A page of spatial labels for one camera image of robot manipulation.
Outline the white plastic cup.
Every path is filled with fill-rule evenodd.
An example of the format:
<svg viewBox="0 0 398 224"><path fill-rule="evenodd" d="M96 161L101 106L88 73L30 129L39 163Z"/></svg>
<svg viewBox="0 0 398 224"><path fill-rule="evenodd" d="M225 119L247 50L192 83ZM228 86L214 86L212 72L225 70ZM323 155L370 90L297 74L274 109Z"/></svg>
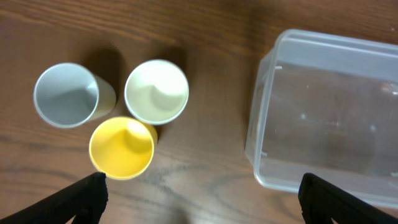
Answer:
<svg viewBox="0 0 398 224"><path fill-rule="evenodd" d="M148 60L138 65L124 87L128 111L138 120L152 125L173 121L185 109L188 98L185 73L168 60Z"/></svg>

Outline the yellow plastic cup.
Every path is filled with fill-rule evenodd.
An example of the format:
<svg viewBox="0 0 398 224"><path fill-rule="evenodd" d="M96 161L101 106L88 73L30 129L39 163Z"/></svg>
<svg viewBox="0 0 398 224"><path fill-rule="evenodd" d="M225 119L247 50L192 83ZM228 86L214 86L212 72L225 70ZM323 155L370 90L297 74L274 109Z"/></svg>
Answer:
<svg viewBox="0 0 398 224"><path fill-rule="evenodd" d="M94 167L107 177L129 180L149 167L157 142L154 126L119 116L103 121L94 130L89 155Z"/></svg>

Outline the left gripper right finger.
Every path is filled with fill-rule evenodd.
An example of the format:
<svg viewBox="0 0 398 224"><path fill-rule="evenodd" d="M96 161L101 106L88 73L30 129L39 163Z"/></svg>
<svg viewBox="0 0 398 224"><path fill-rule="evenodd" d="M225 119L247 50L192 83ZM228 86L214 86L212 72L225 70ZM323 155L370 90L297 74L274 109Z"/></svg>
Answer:
<svg viewBox="0 0 398 224"><path fill-rule="evenodd" d="M298 200L306 224L397 224L397 218L312 173L303 175Z"/></svg>

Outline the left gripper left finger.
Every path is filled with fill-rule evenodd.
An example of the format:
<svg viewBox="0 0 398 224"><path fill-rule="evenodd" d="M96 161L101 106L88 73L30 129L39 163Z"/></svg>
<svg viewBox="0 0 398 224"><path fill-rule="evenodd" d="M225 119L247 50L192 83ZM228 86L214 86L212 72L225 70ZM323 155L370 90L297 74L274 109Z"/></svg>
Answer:
<svg viewBox="0 0 398 224"><path fill-rule="evenodd" d="M95 172L51 196L1 219L1 223L95 223L108 202L106 174Z"/></svg>

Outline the clear plastic container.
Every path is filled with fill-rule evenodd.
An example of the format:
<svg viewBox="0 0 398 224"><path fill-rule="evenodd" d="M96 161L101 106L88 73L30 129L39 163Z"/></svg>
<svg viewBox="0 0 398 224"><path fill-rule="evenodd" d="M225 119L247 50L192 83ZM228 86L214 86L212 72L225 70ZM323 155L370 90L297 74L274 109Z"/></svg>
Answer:
<svg viewBox="0 0 398 224"><path fill-rule="evenodd" d="M245 153L256 180L296 193L313 173L397 207L397 46L289 29L261 59Z"/></svg>

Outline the grey plastic cup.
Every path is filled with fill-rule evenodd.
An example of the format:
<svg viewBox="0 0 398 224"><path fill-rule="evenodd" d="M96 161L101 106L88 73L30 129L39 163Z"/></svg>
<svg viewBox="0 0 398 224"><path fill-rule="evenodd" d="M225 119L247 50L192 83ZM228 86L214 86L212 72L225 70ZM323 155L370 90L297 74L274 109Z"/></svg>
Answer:
<svg viewBox="0 0 398 224"><path fill-rule="evenodd" d="M33 92L38 115L56 128L75 128L110 113L114 88L76 63L58 63L38 78Z"/></svg>

